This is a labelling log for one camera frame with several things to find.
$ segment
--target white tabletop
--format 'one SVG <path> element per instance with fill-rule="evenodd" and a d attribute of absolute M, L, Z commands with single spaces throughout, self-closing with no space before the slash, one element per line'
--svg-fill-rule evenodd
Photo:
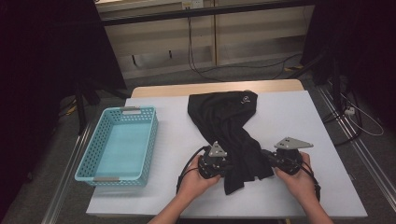
<path fill-rule="evenodd" d="M 97 187 L 87 213 L 96 216 L 157 215 L 176 193 L 177 177 L 191 155 L 208 143 L 187 114 L 188 96 L 128 99 L 126 105 L 154 105 L 159 127 L 148 184 Z M 312 143 L 311 156 L 322 186 L 321 204 L 331 217 L 367 217 L 347 171 L 307 91 L 260 93 L 257 113 L 244 127 L 262 148 L 286 136 Z M 182 217 L 304 217 L 301 206 L 276 176 L 245 183 L 226 196 L 223 181 L 207 190 Z"/>

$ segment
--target small logo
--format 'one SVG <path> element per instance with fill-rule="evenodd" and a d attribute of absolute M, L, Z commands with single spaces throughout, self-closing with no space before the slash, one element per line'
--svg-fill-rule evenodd
<path fill-rule="evenodd" d="M 250 102 L 250 100 L 248 99 L 248 96 L 244 96 L 244 98 L 242 99 L 241 104 L 249 103 L 249 102 Z"/>

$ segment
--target plastic basket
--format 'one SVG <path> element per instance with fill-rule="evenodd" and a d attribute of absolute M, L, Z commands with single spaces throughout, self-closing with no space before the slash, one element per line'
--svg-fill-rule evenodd
<path fill-rule="evenodd" d="M 92 186 L 146 186 L 157 126 L 153 106 L 105 109 L 75 179 Z"/>

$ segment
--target table surface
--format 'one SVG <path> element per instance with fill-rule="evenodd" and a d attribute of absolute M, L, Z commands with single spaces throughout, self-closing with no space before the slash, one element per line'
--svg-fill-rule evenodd
<path fill-rule="evenodd" d="M 136 88 L 126 105 L 154 105 L 159 120 L 148 184 L 144 188 L 96 187 L 87 213 L 99 217 L 158 214 L 174 196 L 182 167 L 196 149 L 207 145 L 187 115 L 188 95 L 244 90 L 259 94 L 258 112 L 244 129 L 262 148 L 275 150 L 273 145 L 285 136 L 313 143 L 313 148 L 303 151 L 311 155 L 312 166 L 322 186 L 321 203 L 325 210 L 331 217 L 366 217 L 347 171 L 299 80 Z M 304 211 L 283 182 L 273 176 L 247 182 L 243 189 L 228 196 L 224 194 L 221 179 L 181 216 L 281 218 L 303 217 Z"/>

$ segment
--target human hand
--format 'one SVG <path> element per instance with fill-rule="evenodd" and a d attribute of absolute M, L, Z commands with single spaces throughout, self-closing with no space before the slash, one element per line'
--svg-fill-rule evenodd
<path fill-rule="evenodd" d="M 207 189 L 217 184 L 220 180 L 220 175 L 212 177 L 210 179 L 203 178 L 198 171 L 198 160 L 200 155 L 195 156 L 190 166 L 183 177 L 178 190 L 177 196 L 184 197 L 190 201 L 199 197 Z"/>
<path fill-rule="evenodd" d="M 311 166 L 309 155 L 300 152 L 303 157 L 303 161 Z M 309 170 L 308 166 L 303 163 L 303 167 Z M 288 187 L 289 192 L 300 202 L 303 199 L 312 199 L 315 198 L 315 185 L 311 176 L 309 176 L 303 170 L 300 170 L 295 175 L 288 175 L 285 172 L 281 171 L 279 168 L 275 168 L 276 175 L 279 176 Z"/>

